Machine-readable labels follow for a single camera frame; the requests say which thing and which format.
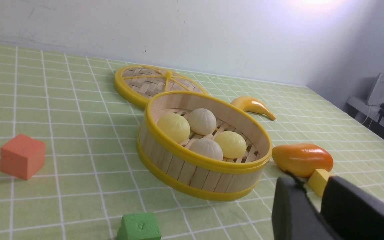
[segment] yellow banana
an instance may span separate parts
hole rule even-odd
[[[268,118],[272,121],[275,121],[276,119],[276,116],[266,108],[266,105],[264,103],[250,96],[237,97],[230,104],[236,106],[242,111],[264,114],[268,116]]]

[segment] grid pattern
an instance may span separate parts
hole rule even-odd
[[[273,161],[250,194],[224,203],[179,193],[146,170],[135,149],[143,112],[113,87],[113,73],[128,64],[0,45],[0,147],[19,133],[47,144],[45,165],[29,181],[0,172],[0,239],[107,240],[123,214],[146,211],[163,239],[273,239],[275,182],[284,175]],[[252,117],[275,146],[323,147],[335,174],[384,201],[384,141],[313,91],[176,71],[226,102],[263,100],[277,120]],[[309,197],[319,208],[320,198]]]

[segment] cable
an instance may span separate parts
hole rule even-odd
[[[370,124],[368,125],[368,129],[370,129],[370,125],[371,125],[372,122],[373,122],[373,119],[371,119]]]
[[[364,119],[364,122],[367,121],[368,119],[368,115],[370,115],[370,111],[371,111],[371,107],[372,106],[376,106],[376,105],[370,105],[369,108],[368,108],[368,112],[367,112],[367,117]]]

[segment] yellow cube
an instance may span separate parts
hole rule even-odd
[[[308,180],[308,185],[314,190],[317,196],[323,196],[324,189],[330,176],[334,176],[334,174],[329,173],[324,169],[315,169],[312,173]]]

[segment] computer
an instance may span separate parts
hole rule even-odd
[[[384,102],[384,73],[379,73],[367,98],[367,105],[381,105]]]

